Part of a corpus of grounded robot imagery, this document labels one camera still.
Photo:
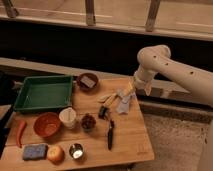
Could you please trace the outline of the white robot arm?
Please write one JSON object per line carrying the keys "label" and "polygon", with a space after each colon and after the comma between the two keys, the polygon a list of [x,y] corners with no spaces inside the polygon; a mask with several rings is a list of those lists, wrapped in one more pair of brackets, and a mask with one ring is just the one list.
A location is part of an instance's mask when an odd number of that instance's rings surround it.
{"label": "white robot arm", "polygon": [[213,107],[213,72],[172,60],[166,45],[142,48],[137,60],[139,67],[133,75],[133,89],[143,89],[149,95],[151,82],[160,73]]}

